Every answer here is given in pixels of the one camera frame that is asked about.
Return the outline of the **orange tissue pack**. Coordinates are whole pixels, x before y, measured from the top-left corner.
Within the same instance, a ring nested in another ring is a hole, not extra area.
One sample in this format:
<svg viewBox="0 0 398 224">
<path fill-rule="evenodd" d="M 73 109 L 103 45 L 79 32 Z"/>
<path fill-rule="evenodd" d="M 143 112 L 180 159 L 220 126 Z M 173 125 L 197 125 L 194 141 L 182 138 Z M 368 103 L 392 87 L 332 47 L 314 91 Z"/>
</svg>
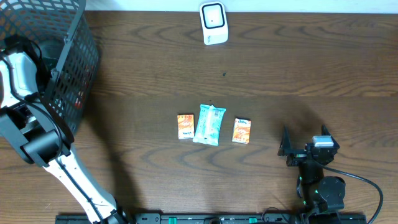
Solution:
<svg viewBox="0 0 398 224">
<path fill-rule="evenodd" d="M 193 114 L 179 114 L 178 121 L 178 138 L 192 139 L 195 135 L 194 115 Z"/>
<path fill-rule="evenodd" d="M 248 144 L 251 133 L 251 120 L 236 118 L 234 120 L 232 142 Z"/>
</svg>

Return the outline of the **mint green wipes packet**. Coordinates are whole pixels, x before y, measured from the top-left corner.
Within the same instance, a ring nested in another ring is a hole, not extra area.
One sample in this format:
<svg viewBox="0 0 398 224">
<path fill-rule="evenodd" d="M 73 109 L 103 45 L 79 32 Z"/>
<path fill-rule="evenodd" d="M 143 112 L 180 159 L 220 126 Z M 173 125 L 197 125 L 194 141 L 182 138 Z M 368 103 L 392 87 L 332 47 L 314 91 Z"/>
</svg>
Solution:
<svg viewBox="0 0 398 224">
<path fill-rule="evenodd" d="M 201 104 L 193 142 L 218 146 L 221 123 L 225 112 L 225 108 Z"/>
</svg>

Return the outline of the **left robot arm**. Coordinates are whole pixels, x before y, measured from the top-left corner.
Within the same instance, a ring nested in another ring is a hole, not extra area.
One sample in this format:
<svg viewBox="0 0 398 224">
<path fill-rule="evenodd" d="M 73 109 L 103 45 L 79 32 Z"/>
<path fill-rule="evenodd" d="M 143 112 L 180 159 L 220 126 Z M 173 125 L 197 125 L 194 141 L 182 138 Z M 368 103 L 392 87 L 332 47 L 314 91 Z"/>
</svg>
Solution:
<svg viewBox="0 0 398 224">
<path fill-rule="evenodd" d="M 40 47 L 26 37 L 5 38 L 1 49 L 1 136 L 28 164 L 56 177 L 90 223 L 132 223 L 117 200 L 78 157 L 70 128 L 42 97 L 50 73 Z"/>
</svg>

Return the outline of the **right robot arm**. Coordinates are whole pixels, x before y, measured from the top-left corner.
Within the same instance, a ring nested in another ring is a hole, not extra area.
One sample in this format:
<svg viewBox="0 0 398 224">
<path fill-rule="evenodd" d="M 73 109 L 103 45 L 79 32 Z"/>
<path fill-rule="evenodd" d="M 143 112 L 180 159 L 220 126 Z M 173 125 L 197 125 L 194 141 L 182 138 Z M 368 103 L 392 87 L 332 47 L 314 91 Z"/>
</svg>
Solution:
<svg viewBox="0 0 398 224">
<path fill-rule="evenodd" d="M 324 169 L 334 160 L 340 145 L 322 126 L 322 133 L 312 137 L 303 149 L 292 147 L 287 128 L 284 128 L 277 155 L 286 158 L 288 167 L 298 167 L 297 195 L 304 207 L 289 218 L 289 223 L 338 223 L 338 210 L 345 207 L 345 181 L 325 176 Z"/>
</svg>

